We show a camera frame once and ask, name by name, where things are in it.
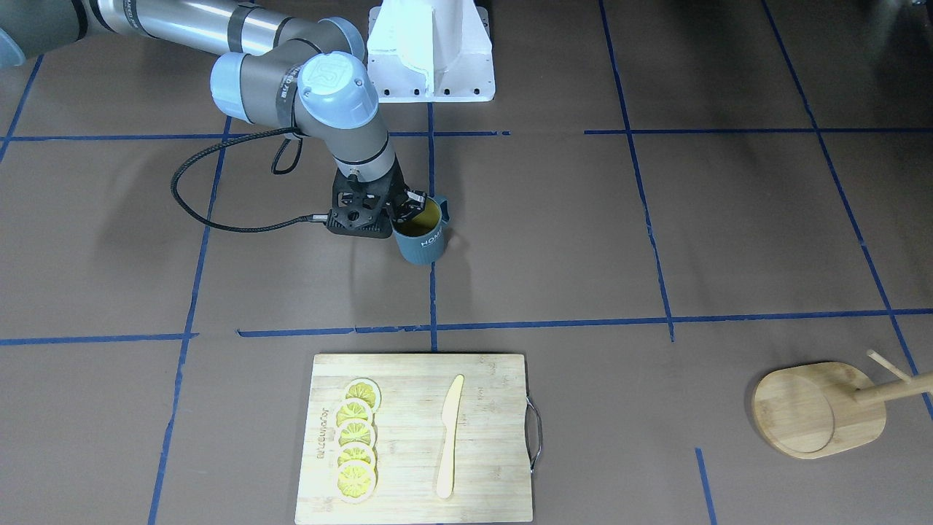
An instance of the wooden rod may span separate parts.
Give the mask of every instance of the wooden rod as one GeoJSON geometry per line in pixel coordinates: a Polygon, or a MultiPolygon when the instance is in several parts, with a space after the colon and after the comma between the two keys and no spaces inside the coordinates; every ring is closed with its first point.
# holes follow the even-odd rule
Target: wooden rod
{"type": "Polygon", "coordinates": [[[891,374],[894,374],[895,376],[900,377],[901,380],[907,383],[910,383],[911,381],[913,381],[913,377],[908,376],[907,374],[902,372],[894,364],[891,364],[890,361],[882,357],[881,354],[879,354],[878,352],[874,350],[869,350],[868,353],[869,353],[870,358],[874,359],[876,362],[878,362],[878,364],[882,365],[884,368],[887,368],[888,371],[891,372],[891,374]]]}
{"type": "Polygon", "coordinates": [[[911,382],[893,381],[864,390],[856,390],[853,396],[859,404],[891,401],[933,390],[933,372],[927,372],[911,378],[911,382]]]}

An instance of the cutting board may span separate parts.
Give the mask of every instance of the cutting board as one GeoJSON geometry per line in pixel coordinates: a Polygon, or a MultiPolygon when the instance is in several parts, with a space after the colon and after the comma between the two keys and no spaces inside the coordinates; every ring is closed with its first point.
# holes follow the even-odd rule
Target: cutting board
{"type": "Polygon", "coordinates": [[[295,523],[531,521],[527,387],[518,354],[318,354],[314,357],[295,523]],[[453,495],[435,493],[453,379],[464,376],[453,495]],[[364,502],[338,496],[335,412],[357,377],[379,385],[378,483],[364,502]]]}

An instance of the metal handle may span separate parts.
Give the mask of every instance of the metal handle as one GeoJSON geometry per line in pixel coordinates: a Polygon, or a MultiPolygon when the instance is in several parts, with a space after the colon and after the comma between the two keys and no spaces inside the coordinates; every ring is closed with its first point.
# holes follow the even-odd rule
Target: metal handle
{"type": "Polygon", "coordinates": [[[532,412],[535,413],[535,421],[537,421],[537,453],[534,456],[528,456],[530,470],[531,473],[534,474],[537,460],[541,457],[541,452],[544,451],[544,427],[541,424],[541,414],[537,411],[537,407],[531,401],[531,396],[525,396],[525,401],[528,403],[528,406],[531,408],[532,412]]]}

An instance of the blue mug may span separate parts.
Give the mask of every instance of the blue mug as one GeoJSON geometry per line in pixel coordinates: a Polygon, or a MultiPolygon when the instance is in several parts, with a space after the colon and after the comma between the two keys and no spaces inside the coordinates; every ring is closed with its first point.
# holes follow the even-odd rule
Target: blue mug
{"type": "Polygon", "coordinates": [[[450,222],[447,197],[435,195],[425,200],[425,211],[402,224],[393,224],[398,251],[412,264],[430,264],[444,253],[444,226],[450,222]]]}

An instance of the lemon slice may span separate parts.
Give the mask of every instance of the lemon slice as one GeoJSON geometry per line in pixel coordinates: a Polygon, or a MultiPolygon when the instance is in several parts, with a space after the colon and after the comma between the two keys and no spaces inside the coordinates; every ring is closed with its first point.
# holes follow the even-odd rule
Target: lemon slice
{"type": "Polygon", "coordinates": [[[343,397],[347,399],[355,397],[365,400],[373,412],[379,410],[379,405],[383,402],[383,393],[379,391],[379,385],[374,383],[372,379],[366,379],[365,377],[358,377],[350,381],[350,384],[347,385],[346,390],[343,392],[343,397]]]}
{"type": "Polygon", "coordinates": [[[347,419],[365,419],[372,422],[372,408],[369,404],[357,397],[344,399],[341,407],[337,409],[337,426],[341,426],[347,419]]]}
{"type": "Polygon", "coordinates": [[[365,419],[347,419],[337,427],[337,443],[362,443],[372,447],[376,444],[376,429],[365,419]]]}
{"type": "Polygon", "coordinates": [[[365,461],[372,466],[376,466],[376,452],[365,443],[351,441],[337,452],[337,466],[341,466],[348,461],[365,461]]]}
{"type": "Polygon", "coordinates": [[[362,460],[349,460],[337,469],[337,490],[350,504],[365,501],[376,489],[376,470],[362,460]]]}

